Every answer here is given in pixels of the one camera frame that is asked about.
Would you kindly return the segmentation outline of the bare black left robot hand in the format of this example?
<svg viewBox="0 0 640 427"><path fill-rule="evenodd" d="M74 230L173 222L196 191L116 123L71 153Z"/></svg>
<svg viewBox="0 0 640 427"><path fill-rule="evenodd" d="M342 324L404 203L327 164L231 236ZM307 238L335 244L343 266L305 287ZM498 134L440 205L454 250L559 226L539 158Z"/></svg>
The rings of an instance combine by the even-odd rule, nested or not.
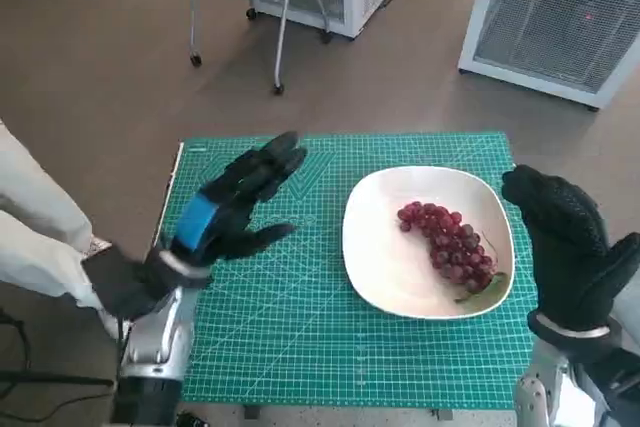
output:
<svg viewBox="0 0 640 427"><path fill-rule="evenodd" d="M245 151L186 204L162 258L171 266L207 277L216 260L251 257L293 233L295 226L290 223L257 231L250 230L249 224L256 205L273 198L306 155L294 131Z"/></svg>

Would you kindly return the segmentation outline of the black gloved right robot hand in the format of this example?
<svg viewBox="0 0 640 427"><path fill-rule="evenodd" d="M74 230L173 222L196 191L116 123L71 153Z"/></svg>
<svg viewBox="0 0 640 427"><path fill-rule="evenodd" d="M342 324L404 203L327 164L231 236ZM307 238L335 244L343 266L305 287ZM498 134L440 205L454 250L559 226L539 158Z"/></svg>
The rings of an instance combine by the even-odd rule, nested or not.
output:
<svg viewBox="0 0 640 427"><path fill-rule="evenodd" d="M639 268L639 234L610 243L596 202L562 177L518 165L502 180L531 239L539 313L567 331L605 327Z"/></svg>

